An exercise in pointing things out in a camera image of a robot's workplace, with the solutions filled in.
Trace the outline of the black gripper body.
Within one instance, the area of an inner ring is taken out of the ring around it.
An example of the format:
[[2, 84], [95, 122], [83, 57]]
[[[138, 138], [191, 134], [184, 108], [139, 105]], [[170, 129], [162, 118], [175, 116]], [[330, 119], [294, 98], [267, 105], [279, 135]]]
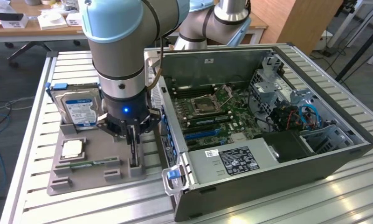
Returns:
[[120, 127], [124, 125], [123, 120], [127, 126], [150, 127], [150, 121], [144, 121], [150, 116], [147, 92], [140, 92], [131, 98], [115, 98], [106, 92], [103, 95], [108, 113], [108, 127]]

